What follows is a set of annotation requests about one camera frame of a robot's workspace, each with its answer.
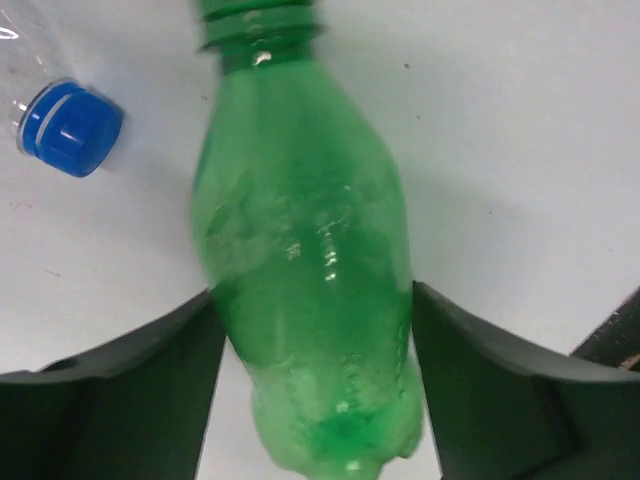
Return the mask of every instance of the plastic bottle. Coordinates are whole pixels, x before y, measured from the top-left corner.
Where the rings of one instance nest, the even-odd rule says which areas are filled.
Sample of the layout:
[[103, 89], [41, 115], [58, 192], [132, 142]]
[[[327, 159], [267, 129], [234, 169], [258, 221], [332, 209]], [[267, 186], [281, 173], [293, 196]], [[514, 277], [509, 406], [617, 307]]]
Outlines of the plastic bottle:
[[75, 177], [102, 163], [122, 124], [117, 107], [73, 80], [31, 0], [0, 0], [0, 115], [22, 153]]
[[389, 151], [313, 58], [309, 1], [203, 0], [222, 52], [193, 235], [281, 467], [374, 480], [422, 433], [406, 207]]

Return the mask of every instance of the clear plastic bottle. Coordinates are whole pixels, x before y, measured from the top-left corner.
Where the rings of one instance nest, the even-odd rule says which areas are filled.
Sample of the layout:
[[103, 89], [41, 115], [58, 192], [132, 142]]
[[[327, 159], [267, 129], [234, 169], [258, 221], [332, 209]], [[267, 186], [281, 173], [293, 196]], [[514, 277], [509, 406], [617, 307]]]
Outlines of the clear plastic bottle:
[[0, 0], [0, 118], [18, 149], [75, 177], [111, 151], [122, 112], [87, 91], [32, 0]]

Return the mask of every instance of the bottle cap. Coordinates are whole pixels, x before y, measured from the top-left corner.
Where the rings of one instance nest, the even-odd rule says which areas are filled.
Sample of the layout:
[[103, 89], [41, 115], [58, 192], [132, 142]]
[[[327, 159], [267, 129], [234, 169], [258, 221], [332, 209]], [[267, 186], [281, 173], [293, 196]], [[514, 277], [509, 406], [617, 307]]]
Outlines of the bottle cap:
[[210, 21], [250, 10], [312, 4], [313, 0], [200, 0], [200, 11]]
[[122, 111], [73, 80], [45, 88], [20, 123], [18, 147], [74, 177], [86, 177], [107, 157]]

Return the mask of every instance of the white surface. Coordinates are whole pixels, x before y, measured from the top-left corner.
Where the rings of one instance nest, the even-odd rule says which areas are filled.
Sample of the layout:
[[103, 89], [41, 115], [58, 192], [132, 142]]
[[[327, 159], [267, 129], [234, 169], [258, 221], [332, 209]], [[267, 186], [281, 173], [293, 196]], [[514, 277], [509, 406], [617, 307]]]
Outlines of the white surface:
[[[40, 0], [78, 77], [130, 118], [81, 181], [0, 145], [0, 371], [92, 347], [203, 288], [186, 209], [216, 75], [194, 53], [189, 2]], [[640, 284], [640, 3], [322, 7], [320, 57], [403, 170], [416, 277], [569, 351]], [[269, 463], [248, 398], [227, 355], [200, 480], [298, 478]], [[429, 435], [394, 478], [439, 478]]]

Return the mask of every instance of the black object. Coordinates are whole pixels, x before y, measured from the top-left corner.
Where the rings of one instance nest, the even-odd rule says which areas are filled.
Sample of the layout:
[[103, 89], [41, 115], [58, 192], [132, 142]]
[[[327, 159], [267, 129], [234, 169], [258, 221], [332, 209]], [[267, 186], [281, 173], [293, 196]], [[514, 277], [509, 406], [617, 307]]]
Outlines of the black object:
[[224, 339], [203, 293], [43, 372], [0, 376], [0, 479], [193, 480]]
[[640, 372], [640, 290], [613, 312], [573, 355], [610, 367]]
[[[209, 298], [0, 376], [0, 479], [193, 480], [224, 344]], [[640, 479], [640, 375], [551, 353], [424, 285], [414, 305], [447, 480]]]
[[446, 480], [640, 479], [640, 375], [545, 350], [424, 285], [414, 302]]

